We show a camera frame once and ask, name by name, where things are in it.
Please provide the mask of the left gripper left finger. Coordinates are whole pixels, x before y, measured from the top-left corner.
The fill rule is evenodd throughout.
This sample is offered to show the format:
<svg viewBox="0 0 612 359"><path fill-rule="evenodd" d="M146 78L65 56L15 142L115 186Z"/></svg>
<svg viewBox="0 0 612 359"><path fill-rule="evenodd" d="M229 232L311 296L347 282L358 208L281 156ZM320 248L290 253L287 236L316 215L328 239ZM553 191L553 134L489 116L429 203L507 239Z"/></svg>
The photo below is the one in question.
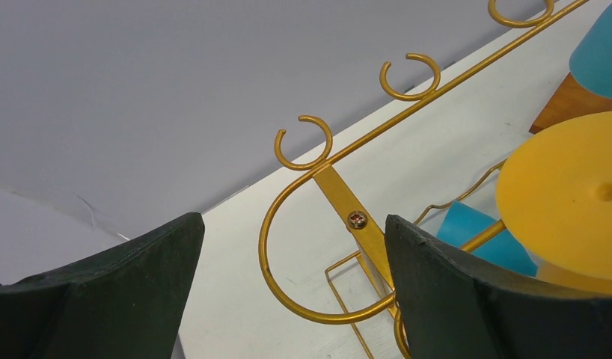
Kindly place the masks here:
<svg viewBox="0 0 612 359"><path fill-rule="evenodd" d="M0 284L0 358L169 358L205 225L190 212L57 269Z"/></svg>

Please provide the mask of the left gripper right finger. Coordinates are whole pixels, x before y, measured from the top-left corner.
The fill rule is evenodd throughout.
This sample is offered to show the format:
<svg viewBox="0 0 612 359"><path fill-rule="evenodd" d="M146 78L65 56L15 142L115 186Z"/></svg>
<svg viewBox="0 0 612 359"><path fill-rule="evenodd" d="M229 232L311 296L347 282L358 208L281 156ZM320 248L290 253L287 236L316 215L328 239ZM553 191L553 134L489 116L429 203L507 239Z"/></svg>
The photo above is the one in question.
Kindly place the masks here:
<svg viewBox="0 0 612 359"><path fill-rule="evenodd" d="M413 358L612 358L612 295L546 283L385 222Z"/></svg>

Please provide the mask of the gold rectangular wire glass rack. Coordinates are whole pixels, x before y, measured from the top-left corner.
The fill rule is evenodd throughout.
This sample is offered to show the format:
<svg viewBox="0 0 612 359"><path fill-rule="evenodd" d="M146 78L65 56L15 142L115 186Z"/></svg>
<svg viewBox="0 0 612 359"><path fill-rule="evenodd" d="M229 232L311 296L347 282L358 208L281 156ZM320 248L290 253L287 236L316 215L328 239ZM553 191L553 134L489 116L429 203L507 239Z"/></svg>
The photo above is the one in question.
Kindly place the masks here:
<svg viewBox="0 0 612 359"><path fill-rule="evenodd" d="M523 28L525 32L516 39L493 52L479 63L473 65L462 74L450 80L447 84L441 83L441 70L437 62L430 56L421 53L408 53L406 59L410 61L418 61L426 64L432 71L432 83L430 86L419 93L400 93L394 90L388 82L388 71L391 68L391 62L383 63L379 73L379 83L383 91L393 99L410 102L411 106L396 114L391 119L377 126L375 129L363 135L348 146L339 150L337 153L332 152L333 135L330 126L321 118L310 115L301 115L298 120L304 123L312 123L320 128L325 135L325 146L322 153L313 161L307 163L291 162L283 154L281 145L286 134L285 130L281 129L275 136L274 151L277 160L284 168L291 171L300 171L302 175L290 183L272 202L269 207L261 228L258 240L258 260L263 279L267 287L274 297L290 312L311 322L324 325L350 325L358 338L364 352L371 358L373 356L370 347L367 345L364 337L359 331L357 324L367 319L373 318L380 313L387 311L390 313L394 321L394 338L401 355L404 358L410 358L410 351L407 343L406 331L404 329L402 313L396 300L396 290L391 274L391 267L388 262L388 257L385 249L384 233L379 225L374 221L370 213L365 209L360 200L355 196L346 182L342 179L339 173L335 170L334 164L344 159L349 154L355 152L365 144L371 142L384 132L396 126L403 120L411 117L417 111L421 110L431 102L445 95L461 83L478 74L503 56L509 54L512 50L518 48L523 43L526 43L531 38L543 32L548 27L577 10L584 5L583 1L571 1L567 6L560 10L555 10L554 1L545 3L543 13L529 20L510 19L501 14L497 9L495 1L489 1L487 10L491 18L496 23L506 26L507 28ZM284 201L298 188L302 187L306 182L314 180L320 191L325 195L328 202L332 205L335 212L343 221L345 228L354 238L358 249L341 260L338 260L333 265L325 270L327 275L327 283L340 305L341 313L321 313L304 307L294 301L286 294L278 282L274 279L268 257L268 237L272 226L272 221L280 209ZM363 272L370 281L372 287L376 291L379 299L374 304L356 311L348 311L343 299L337 291L333 280L329 277L330 272L339 266L347 263L350 260L356 260Z"/></svg>

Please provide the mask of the orange plastic goblet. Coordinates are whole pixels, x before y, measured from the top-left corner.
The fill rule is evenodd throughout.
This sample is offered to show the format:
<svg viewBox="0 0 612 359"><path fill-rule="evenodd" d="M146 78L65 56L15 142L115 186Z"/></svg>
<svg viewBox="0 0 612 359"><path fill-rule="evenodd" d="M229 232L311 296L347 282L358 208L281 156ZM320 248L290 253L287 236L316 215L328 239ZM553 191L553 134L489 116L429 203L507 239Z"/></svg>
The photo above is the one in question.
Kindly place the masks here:
<svg viewBox="0 0 612 359"><path fill-rule="evenodd" d="M612 111L524 142L495 195L502 222L539 259L540 280L612 295Z"/></svg>

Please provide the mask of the teal plastic goblet front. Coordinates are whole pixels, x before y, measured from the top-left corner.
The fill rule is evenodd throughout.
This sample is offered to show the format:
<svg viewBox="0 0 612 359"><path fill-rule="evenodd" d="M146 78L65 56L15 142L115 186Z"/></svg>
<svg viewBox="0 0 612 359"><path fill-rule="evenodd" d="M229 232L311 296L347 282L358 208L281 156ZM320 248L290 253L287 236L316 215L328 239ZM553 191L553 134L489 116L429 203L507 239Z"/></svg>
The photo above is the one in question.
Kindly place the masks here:
<svg viewBox="0 0 612 359"><path fill-rule="evenodd" d="M590 93L612 99L612 2L571 54L569 71Z"/></svg>

